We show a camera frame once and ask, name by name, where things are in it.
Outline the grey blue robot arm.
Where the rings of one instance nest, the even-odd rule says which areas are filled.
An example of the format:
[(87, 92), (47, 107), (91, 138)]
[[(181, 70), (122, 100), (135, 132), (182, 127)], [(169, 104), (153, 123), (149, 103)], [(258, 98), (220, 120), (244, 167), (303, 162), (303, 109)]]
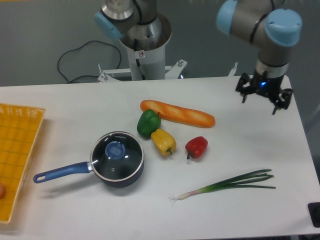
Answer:
[[(268, 98), (274, 110), (287, 109), (293, 91), (282, 89), (292, 48), (298, 43), (302, 19), (281, 0), (228, 0), (219, 9), (216, 27), (226, 35), (256, 46), (254, 74), (243, 73), (236, 91), (243, 98)], [(165, 47), (172, 35), (169, 20), (158, 13), (155, 0), (106, 0), (94, 16), (100, 30), (126, 48), (130, 74), (137, 80), (176, 78), (182, 68), (165, 70)]]

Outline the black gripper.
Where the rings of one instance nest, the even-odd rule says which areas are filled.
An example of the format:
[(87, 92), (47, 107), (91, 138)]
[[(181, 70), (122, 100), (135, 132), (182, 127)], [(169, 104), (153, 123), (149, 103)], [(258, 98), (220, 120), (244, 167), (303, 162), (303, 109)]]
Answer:
[(235, 91), (242, 96), (242, 103), (245, 103), (248, 95), (254, 93), (268, 98), (274, 105), (272, 115), (278, 110), (287, 110), (291, 104), (293, 90), (291, 88), (281, 89), (284, 75), (270, 78), (268, 72), (262, 74), (254, 72), (253, 78), (243, 73), (237, 83)]

